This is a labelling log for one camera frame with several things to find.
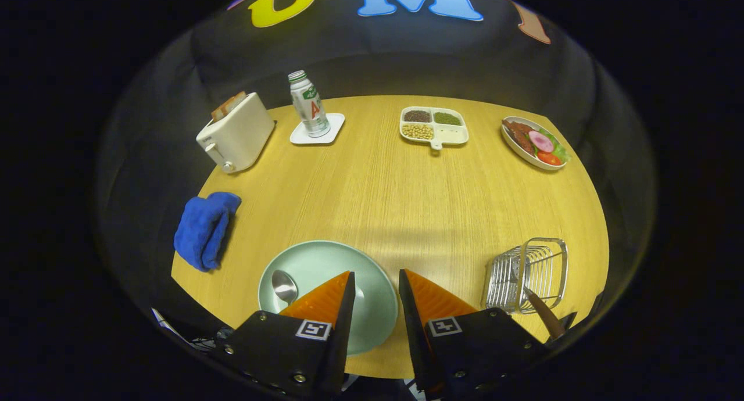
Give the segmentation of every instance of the metal spoon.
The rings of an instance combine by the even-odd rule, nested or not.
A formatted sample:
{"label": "metal spoon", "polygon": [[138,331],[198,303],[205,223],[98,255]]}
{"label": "metal spoon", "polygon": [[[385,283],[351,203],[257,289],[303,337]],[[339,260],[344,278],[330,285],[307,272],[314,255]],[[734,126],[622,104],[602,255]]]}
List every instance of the metal spoon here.
{"label": "metal spoon", "polygon": [[274,270],[274,273],[271,274],[271,285],[274,287],[274,293],[277,297],[287,304],[292,304],[297,299],[297,285],[286,271]]}

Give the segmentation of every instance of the table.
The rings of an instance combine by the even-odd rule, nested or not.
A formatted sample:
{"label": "table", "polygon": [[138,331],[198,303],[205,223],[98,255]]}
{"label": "table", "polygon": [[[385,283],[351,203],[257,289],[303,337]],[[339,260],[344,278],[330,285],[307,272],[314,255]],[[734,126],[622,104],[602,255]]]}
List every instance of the table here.
{"label": "table", "polygon": [[[460,112],[470,140],[440,152],[406,141],[398,133],[399,116],[413,105]],[[173,279],[204,308],[239,327],[258,310],[265,266],[291,245],[327,239],[367,253],[396,288],[399,269],[409,268],[482,309],[485,266],[494,256],[531,237],[558,237],[569,248],[569,275],[553,311],[558,318],[577,312],[574,323],[587,316],[607,278],[607,228],[584,166],[547,118],[431,96],[344,97],[326,99],[324,106],[346,116],[334,144],[290,144],[299,123],[295,109],[269,110],[276,129],[255,165],[234,175],[216,167],[199,192],[242,198],[219,269],[202,273],[173,256]],[[522,160],[499,132],[508,116],[547,128],[573,160],[551,173]],[[399,302],[390,338],[350,356],[347,373],[413,377],[402,313]],[[547,339],[536,314],[513,318],[537,340]]]}

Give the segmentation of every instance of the soybean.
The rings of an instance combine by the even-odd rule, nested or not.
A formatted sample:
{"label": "soybean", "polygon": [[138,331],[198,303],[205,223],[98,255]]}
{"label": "soybean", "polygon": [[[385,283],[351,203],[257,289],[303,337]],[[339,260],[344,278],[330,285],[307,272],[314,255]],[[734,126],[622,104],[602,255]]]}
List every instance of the soybean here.
{"label": "soybean", "polygon": [[402,128],[404,136],[416,139],[434,139],[434,129],[426,125],[407,124]]}

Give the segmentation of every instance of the coaster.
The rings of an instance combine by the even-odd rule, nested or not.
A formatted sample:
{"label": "coaster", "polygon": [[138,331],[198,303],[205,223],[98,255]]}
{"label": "coaster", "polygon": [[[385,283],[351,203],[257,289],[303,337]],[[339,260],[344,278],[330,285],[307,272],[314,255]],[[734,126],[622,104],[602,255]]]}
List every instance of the coaster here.
{"label": "coaster", "polygon": [[292,135],[289,136],[289,141],[292,144],[330,144],[335,139],[335,136],[338,135],[338,131],[341,130],[346,117],[343,113],[326,113],[326,117],[328,118],[328,123],[330,123],[330,131],[327,131],[323,136],[308,136],[305,124],[300,122],[300,125],[297,125],[297,128],[292,131]]}

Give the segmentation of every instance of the wooden handle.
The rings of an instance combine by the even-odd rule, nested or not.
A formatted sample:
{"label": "wooden handle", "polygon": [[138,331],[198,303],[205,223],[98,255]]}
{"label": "wooden handle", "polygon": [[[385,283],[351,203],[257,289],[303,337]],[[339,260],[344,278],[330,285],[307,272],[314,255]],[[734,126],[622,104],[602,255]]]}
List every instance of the wooden handle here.
{"label": "wooden handle", "polygon": [[543,300],[540,299],[539,296],[535,295],[534,293],[530,293],[528,296],[528,300],[530,301],[530,303],[532,303],[532,306],[534,306],[535,311],[537,311],[537,315],[540,316],[542,322],[545,323],[545,328],[548,329],[550,337],[558,338],[566,333],[566,329],[563,328],[563,325],[560,324],[560,321],[558,321],[558,317],[556,317],[556,315],[553,314],[552,311],[550,311],[550,308],[545,305],[545,302],[543,302]]}

